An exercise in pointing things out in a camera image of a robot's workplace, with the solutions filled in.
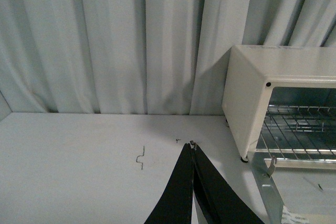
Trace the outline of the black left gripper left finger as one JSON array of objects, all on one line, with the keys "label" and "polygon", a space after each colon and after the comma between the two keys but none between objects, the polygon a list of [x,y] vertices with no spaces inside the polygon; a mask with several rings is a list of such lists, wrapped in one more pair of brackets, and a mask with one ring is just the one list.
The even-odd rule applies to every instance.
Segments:
[{"label": "black left gripper left finger", "polygon": [[145,223],[191,223],[194,164],[184,144],[166,188]]}]

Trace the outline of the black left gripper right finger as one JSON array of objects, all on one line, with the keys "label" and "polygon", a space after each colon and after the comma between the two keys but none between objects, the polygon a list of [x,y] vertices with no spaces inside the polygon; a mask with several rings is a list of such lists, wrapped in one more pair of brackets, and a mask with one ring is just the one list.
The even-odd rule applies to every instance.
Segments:
[{"label": "black left gripper right finger", "polygon": [[194,192],[207,223],[263,223],[193,141],[191,154]]}]

